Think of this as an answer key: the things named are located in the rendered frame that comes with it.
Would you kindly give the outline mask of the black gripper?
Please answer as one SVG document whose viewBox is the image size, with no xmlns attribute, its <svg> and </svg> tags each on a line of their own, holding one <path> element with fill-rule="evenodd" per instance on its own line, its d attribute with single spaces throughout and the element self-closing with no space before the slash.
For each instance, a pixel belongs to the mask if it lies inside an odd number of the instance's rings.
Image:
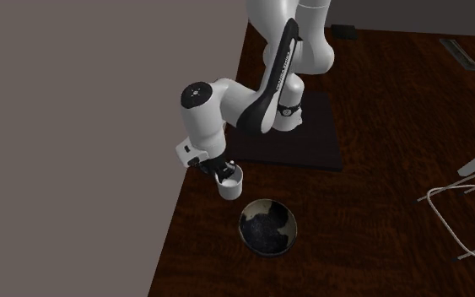
<svg viewBox="0 0 475 297">
<path fill-rule="evenodd" d="M 225 154 L 221 154 L 213 159 L 206 159 L 199 164 L 202 172 L 215 175 L 218 183 L 229 179 L 236 169 L 236 164 L 233 160 L 226 162 Z"/>
</svg>

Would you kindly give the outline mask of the white cup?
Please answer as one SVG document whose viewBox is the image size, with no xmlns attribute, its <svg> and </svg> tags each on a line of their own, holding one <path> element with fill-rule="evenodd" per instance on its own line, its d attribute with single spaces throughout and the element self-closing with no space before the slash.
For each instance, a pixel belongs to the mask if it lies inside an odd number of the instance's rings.
<svg viewBox="0 0 475 297">
<path fill-rule="evenodd" d="M 242 193 L 243 178 L 243 171 L 238 165 L 236 165 L 235 173 L 222 183 L 218 183 L 215 176 L 219 195 L 225 200 L 237 199 Z"/>
</svg>

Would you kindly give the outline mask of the black and cream bowl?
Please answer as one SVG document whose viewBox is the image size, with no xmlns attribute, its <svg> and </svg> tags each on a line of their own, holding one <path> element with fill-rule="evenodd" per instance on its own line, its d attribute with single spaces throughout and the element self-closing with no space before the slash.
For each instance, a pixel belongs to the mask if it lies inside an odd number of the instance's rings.
<svg viewBox="0 0 475 297">
<path fill-rule="evenodd" d="M 238 231 L 244 245 L 260 257 L 280 257 L 298 237 L 294 214 L 281 202 L 257 199 L 240 213 Z"/>
</svg>

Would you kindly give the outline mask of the black robot stand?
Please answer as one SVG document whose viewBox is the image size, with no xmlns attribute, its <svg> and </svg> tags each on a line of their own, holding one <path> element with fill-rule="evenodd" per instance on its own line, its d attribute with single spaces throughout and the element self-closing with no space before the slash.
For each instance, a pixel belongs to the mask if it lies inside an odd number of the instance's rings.
<svg viewBox="0 0 475 297">
<path fill-rule="evenodd" d="M 335 172 L 343 170 L 332 108 L 325 92 L 303 93 L 302 123 L 294 130 L 280 132 L 272 129 L 261 136 L 250 136 L 228 127 L 226 142 L 226 156 L 235 162 Z"/>
</svg>

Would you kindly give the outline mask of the small black box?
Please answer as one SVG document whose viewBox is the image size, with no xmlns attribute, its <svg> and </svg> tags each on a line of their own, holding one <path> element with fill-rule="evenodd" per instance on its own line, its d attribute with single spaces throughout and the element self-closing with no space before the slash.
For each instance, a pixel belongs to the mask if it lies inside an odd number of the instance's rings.
<svg viewBox="0 0 475 297">
<path fill-rule="evenodd" d="M 357 40 L 358 34 L 356 27 L 350 24 L 332 24 L 332 36 L 341 40 Z"/>
</svg>

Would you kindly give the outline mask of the grey floor vent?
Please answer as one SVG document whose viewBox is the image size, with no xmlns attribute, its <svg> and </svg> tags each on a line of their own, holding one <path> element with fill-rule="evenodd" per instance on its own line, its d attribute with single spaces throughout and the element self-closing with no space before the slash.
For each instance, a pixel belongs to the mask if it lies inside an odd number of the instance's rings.
<svg viewBox="0 0 475 297">
<path fill-rule="evenodd" d="M 456 40 L 440 39 L 440 43 L 464 69 L 475 72 L 475 61 L 467 54 L 467 52 Z"/>
</svg>

